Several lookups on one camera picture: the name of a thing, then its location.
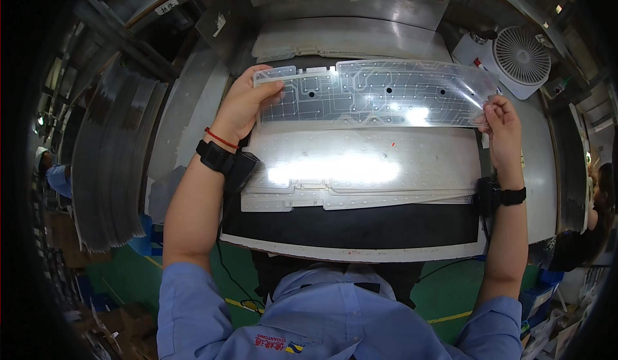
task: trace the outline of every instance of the red string bracelet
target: red string bracelet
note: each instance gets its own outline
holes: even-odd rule
[[[209,135],[211,135],[213,139],[221,141],[223,144],[227,145],[228,147],[231,147],[231,148],[234,148],[234,149],[239,149],[240,148],[240,147],[235,146],[234,144],[232,144],[230,142],[225,141],[224,139],[221,139],[219,136],[217,136],[216,134],[212,133],[210,131],[209,127],[206,127],[206,129],[204,129],[204,132],[206,132]]]

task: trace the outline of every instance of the blue work shirt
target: blue work shirt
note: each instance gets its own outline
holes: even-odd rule
[[[66,166],[62,164],[54,164],[47,170],[47,172],[45,172],[45,177],[47,178],[47,183],[50,184],[51,189],[70,199],[71,177],[69,176],[67,178],[64,176],[65,168]]]
[[[257,325],[234,330],[212,276],[192,263],[163,272],[161,359],[519,359],[521,304],[501,296],[474,310],[455,346],[395,301],[369,265],[345,273],[317,263],[284,277]],[[379,283],[379,293],[354,283]]]

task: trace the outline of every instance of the white cap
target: white cap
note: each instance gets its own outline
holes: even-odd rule
[[[38,173],[38,167],[39,164],[41,163],[41,156],[45,153],[45,152],[49,152],[50,150],[45,148],[45,147],[37,147],[36,148],[36,152],[35,152],[35,171]]]

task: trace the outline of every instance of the yellow floor line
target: yellow floor line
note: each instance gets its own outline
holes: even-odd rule
[[[238,306],[239,308],[242,308],[242,309],[251,310],[252,312],[255,311],[255,310],[253,310],[253,309],[251,309],[249,307],[243,306],[240,302],[238,302],[238,301],[236,301],[234,299],[226,298],[226,302],[228,304],[231,304],[231,305],[234,305],[234,306]],[[258,308],[258,310],[259,310],[260,313],[264,313],[264,309],[259,309]]]
[[[448,316],[448,317],[436,318],[435,320],[427,320],[427,322],[430,323],[430,324],[436,324],[437,322],[444,322],[444,321],[449,321],[449,320],[457,320],[458,318],[467,317],[470,314],[472,314],[472,310],[469,311],[469,312],[463,312],[463,313],[460,313],[460,314],[454,314],[454,315]]]
[[[120,298],[120,297],[118,296],[118,294],[116,294],[116,292],[112,289],[112,287],[110,287],[110,286],[109,286],[109,283],[105,280],[105,278],[104,278],[104,277],[101,277],[101,279],[103,280],[103,282],[105,283],[105,285],[107,285],[107,286],[108,286],[109,290],[111,290],[111,292],[112,292],[112,293],[116,296],[116,298],[118,299],[118,301],[120,301],[120,303],[124,305],[124,301],[122,301],[122,298]]]
[[[148,259],[150,261],[150,263],[152,263],[153,265],[157,266],[159,269],[163,269],[163,265],[161,265],[160,263],[156,262],[154,259],[152,259],[149,256],[144,256],[145,259]]]

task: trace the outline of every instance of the white fan grille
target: white fan grille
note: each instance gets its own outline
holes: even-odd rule
[[[520,84],[537,85],[549,75],[549,54],[520,27],[500,31],[493,47],[500,69]]]

